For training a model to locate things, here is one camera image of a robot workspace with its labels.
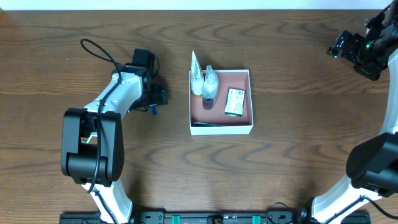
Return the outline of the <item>blue disposable razor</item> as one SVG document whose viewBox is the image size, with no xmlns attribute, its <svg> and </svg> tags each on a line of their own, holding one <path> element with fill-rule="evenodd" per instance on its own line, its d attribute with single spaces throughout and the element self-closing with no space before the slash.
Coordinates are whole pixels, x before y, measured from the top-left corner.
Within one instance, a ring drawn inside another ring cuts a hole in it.
<svg viewBox="0 0 398 224">
<path fill-rule="evenodd" d="M 157 110 L 156 110 L 156 107 L 155 107 L 155 106 L 152 107 L 152 115 L 153 115 L 153 116 L 156 116 L 156 115 L 157 115 Z"/>
</svg>

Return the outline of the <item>white Pantene tube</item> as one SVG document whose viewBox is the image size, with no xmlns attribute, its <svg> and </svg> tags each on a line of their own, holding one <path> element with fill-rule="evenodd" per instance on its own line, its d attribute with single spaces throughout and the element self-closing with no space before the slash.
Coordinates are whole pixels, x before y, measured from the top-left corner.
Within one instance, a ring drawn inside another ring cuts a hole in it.
<svg viewBox="0 0 398 224">
<path fill-rule="evenodd" d="M 192 61 L 190 67 L 190 88 L 191 92 L 194 95 L 196 96 L 202 95 L 204 80 L 205 79 L 203 76 L 203 72 L 201 70 L 201 66 L 199 64 L 197 56 L 195 55 L 194 50 L 192 50 Z"/>
</svg>

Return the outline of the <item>green white toothpaste tube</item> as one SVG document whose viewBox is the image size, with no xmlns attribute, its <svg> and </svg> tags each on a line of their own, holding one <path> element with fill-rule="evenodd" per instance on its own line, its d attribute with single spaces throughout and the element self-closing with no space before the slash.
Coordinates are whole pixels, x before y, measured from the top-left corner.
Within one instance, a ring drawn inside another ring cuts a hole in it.
<svg viewBox="0 0 398 224">
<path fill-rule="evenodd" d="M 193 122 L 193 127 L 222 127 L 222 124 L 210 124 L 210 123 L 202 123 L 198 121 Z"/>
</svg>

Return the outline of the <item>clear plastic bottle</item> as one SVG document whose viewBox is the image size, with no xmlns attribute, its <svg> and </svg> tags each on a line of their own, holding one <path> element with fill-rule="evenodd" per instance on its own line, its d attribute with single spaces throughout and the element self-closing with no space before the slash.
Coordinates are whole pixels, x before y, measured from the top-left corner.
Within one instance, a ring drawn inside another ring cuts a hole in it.
<svg viewBox="0 0 398 224">
<path fill-rule="evenodd" d="M 205 110 L 211 110 L 217 101 L 219 79 L 211 65 L 206 66 L 205 81 L 202 87 L 202 103 Z"/>
</svg>

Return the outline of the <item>green Dettol soap box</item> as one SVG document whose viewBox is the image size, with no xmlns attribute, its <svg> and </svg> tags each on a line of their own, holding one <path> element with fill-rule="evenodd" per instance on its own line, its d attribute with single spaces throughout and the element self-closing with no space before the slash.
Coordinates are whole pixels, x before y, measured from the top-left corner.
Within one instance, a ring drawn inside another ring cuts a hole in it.
<svg viewBox="0 0 398 224">
<path fill-rule="evenodd" d="M 230 116 L 242 117 L 244 109 L 245 91 L 230 88 L 228 90 L 224 113 Z"/>
</svg>

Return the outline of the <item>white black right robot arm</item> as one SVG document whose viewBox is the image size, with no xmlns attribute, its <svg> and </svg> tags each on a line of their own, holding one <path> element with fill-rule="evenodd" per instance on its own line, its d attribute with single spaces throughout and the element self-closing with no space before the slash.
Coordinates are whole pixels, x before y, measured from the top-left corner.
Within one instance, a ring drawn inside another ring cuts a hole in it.
<svg viewBox="0 0 398 224">
<path fill-rule="evenodd" d="M 393 0 L 365 26 L 365 36 L 341 31 L 328 53 L 347 59 L 358 74 L 372 81 L 379 80 L 383 70 L 389 70 L 382 128 L 378 136 L 354 147 L 343 178 L 323 195 L 311 199 L 296 223 L 370 223 L 369 216 L 356 213 L 367 203 L 387 218 L 397 219 L 376 203 L 397 193 L 397 1 Z"/>
</svg>

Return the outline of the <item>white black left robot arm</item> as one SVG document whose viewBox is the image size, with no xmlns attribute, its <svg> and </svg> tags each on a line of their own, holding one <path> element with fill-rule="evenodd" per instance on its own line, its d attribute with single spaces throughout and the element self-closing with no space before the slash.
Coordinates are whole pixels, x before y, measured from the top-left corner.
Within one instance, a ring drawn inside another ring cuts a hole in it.
<svg viewBox="0 0 398 224">
<path fill-rule="evenodd" d="M 137 223 L 132 200 L 121 182 L 124 165 L 122 119 L 141 106 L 152 106 L 153 65 L 127 63 L 112 72 L 108 86 L 84 108 L 63 116 L 61 170 L 93 197 L 97 213 L 61 214 L 60 223 Z"/>
</svg>

